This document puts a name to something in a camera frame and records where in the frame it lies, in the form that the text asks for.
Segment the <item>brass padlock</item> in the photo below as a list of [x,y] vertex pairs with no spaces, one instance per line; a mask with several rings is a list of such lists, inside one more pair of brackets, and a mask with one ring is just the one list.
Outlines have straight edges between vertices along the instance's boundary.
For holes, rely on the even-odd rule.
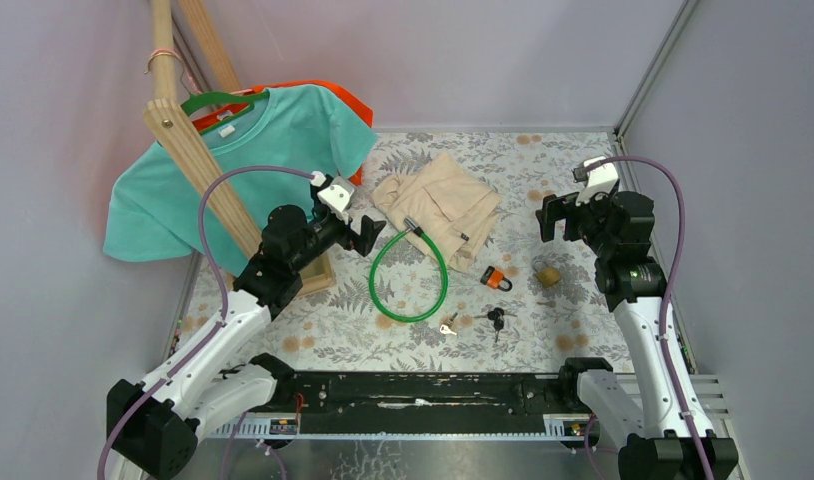
[[544,288],[551,288],[562,279],[561,272],[557,268],[549,265],[545,260],[535,259],[532,262],[532,269],[535,278]]

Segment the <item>orange black small lock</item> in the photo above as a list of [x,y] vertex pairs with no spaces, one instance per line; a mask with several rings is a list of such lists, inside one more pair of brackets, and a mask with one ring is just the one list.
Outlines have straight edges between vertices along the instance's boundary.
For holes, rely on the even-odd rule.
[[480,283],[494,290],[510,292],[513,288],[512,282],[505,274],[493,266],[488,266],[482,276]]

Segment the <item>black-headed key bunch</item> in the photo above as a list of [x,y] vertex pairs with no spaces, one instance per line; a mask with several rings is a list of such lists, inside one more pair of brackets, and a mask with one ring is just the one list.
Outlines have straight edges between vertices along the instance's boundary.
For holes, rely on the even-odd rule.
[[517,318],[518,315],[504,310],[502,307],[494,307],[486,312],[475,316],[477,321],[488,321],[493,327],[493,343],[497,344],[500,333],[505,329],[509,318]]

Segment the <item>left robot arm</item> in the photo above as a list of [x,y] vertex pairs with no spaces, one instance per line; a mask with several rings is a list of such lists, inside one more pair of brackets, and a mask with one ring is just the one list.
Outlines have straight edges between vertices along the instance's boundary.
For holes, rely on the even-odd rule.
[[254,406],[279,411],[292,401],[290,380],[248,365],[230,380],[216,378],[231,354],[292,302],[301,272],[330,247],[367,256],[385,227],[365,216],[355,229],[344,201],[274,209],[256,253],[225,291],[219,310],[168,360],[132,383],[118,381],[106,398],[106,440],[96,475],[111,453],[154,479],[173,479],[204,438]]

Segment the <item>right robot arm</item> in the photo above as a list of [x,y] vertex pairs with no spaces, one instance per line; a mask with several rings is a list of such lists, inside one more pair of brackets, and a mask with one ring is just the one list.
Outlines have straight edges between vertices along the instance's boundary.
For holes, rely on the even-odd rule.
[[707,417],[676,338],[667,278],[650,256],[654,203],[635,192],[548,195],[535,213],[544,242],[564,221],[563,238],[596,255],[596,285],[627,343],[641,400],[594,359],[568,361],[556,386],[566,410],[588,407],[618,452],[622,479],[726,479],[739,463],[733,439]]

